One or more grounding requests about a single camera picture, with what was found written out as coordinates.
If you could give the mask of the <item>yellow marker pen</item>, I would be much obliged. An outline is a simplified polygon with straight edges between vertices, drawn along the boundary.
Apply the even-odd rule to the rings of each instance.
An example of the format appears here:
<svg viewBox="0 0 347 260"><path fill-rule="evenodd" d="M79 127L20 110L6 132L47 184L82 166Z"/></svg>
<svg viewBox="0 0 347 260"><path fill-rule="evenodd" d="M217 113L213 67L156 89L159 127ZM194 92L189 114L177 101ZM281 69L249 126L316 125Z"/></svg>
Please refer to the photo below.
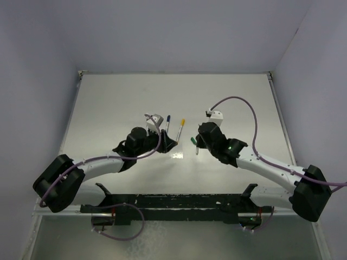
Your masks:
<svg viewBox="0 0 347 260"><path fill-rule="evenodd" d="M177 143L179 142L179 139L180 139L180 136L181 136L181 133L182 133L182 129L183 129L183 125L180 125L178 133L177 133L177 136L176 136L176 142Z"/></svg>

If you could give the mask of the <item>green pen cap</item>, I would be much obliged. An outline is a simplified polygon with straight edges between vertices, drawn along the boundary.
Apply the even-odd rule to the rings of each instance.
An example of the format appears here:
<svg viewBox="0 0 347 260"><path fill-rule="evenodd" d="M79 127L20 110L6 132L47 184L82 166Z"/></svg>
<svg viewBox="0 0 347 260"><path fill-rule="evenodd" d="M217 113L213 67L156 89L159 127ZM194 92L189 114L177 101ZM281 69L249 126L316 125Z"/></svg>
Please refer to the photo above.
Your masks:
<svg viewBox="0 0 347 260"><path fill-rule="evenodd" d="M193 138L193 137L191 137L191 142L195 145L196 144L196 140L195 140L195 138Z"/></svg>

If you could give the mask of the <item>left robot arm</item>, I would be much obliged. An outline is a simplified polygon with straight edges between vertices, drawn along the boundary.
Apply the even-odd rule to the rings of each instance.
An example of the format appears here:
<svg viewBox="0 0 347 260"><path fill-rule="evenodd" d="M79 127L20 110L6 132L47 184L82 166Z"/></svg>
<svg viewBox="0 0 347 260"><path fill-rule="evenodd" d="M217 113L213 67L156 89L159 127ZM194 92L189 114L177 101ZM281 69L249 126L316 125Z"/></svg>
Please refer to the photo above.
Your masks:
<svg viewBox="0 0 347 260"><path fill-rule="evenodd" d="M57 213L73 204L93 205L99 212L111 208L112 200L99 184L85 186L83 182L109 173L124 172L139 159L158 153L168 153L177 141L159 132L142 127L133 128L126 139L106 155L76 161L66 154L57 156L33 183L41 198L40 207Z"/></svg>

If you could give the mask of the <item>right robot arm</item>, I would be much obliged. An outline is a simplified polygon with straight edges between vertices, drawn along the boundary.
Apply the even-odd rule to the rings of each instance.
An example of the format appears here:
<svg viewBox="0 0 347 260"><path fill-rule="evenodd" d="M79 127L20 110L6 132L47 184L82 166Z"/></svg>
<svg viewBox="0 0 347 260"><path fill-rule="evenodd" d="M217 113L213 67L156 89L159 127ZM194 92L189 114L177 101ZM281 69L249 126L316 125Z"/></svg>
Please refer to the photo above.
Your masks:
<svg viewBox="0 0 347 260"><path fill-rule="evenodd" d="M256 186L241 198L247 212L258 207L272 206L292 209L298 216L317 222L332 195L320 168L288 165L272 158L257 155L245 142L228 139L219 126L205 122L198 127L199 148L207 149L219 162L256 173L276 184L269 188Z"/></svg>

